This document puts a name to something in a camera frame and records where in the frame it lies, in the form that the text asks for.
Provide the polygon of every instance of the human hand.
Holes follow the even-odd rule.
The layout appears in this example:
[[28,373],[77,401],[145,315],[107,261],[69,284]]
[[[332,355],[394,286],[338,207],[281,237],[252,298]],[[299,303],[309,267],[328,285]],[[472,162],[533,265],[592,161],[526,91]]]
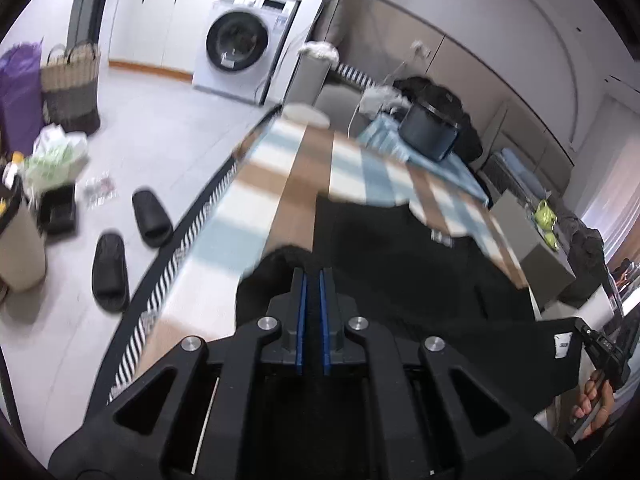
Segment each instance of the human hand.
[[[596,383],[600,379],[601,374],[602,372],[600,370],[594,371],[594,373],[591,374],[591,379],[584,385],[584,393],[578,397],[578,405],[574,407],[574,416],[576,418],[583,418],[591,413],[591,401],[595,399],[598,394]],[[596,414],[587,428],[585,428],[581,439],[587,438],[594,431],[599,430],[604,426],[604,423],[613,411],[613,406],[616,401],[613,398],[613,388],[609,384],[609,381],[604,381],[602,383],[600,399],[602,400],[600,411]]]

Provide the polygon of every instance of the wooden baseboard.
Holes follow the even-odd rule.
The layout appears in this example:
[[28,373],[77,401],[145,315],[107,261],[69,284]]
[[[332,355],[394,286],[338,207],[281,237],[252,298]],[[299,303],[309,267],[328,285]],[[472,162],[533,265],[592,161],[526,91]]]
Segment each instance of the wooden baseboard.
[[134,72],[161,75],[164,77],[177,79],[178,81],[188,81],[189,83],[193,79],[193,74],[190,72],[182,72],[181,70],[174,70],[173,68],[164,68],[161,66],[132,63],[129,61],[118,61],[116,59],[109,60],[109,67],[124,68],[126,70],[132,70]]

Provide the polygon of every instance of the washing machine door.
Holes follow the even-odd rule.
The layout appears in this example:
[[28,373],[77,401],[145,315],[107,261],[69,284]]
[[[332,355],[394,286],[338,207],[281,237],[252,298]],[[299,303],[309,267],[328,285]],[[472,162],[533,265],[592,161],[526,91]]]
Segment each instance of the washing machine door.
[[258,16],[234,11],[220,16],[207,34],[209,60],[226,72],[240,72],[256,63],[269,44],[269,34]]

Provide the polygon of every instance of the washing machine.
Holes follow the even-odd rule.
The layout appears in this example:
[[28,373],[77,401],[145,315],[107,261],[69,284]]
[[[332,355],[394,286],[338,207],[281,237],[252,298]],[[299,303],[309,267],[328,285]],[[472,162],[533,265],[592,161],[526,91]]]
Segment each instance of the washing machine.
[[297,8],[298,0],[217,0],[193,86],[263,104]]

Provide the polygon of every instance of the woven basket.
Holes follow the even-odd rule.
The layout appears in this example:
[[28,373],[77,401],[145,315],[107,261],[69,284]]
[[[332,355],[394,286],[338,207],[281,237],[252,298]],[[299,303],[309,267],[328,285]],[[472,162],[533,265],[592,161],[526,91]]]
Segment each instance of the woven basket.
[[[63,53],[52,57],[59,48]],[[41,71],[46,120],[59,124],[66,132],[89,135],[100,128],[99,71],[98,45],[79,44],[70,51],[63,45],[55,46]]]

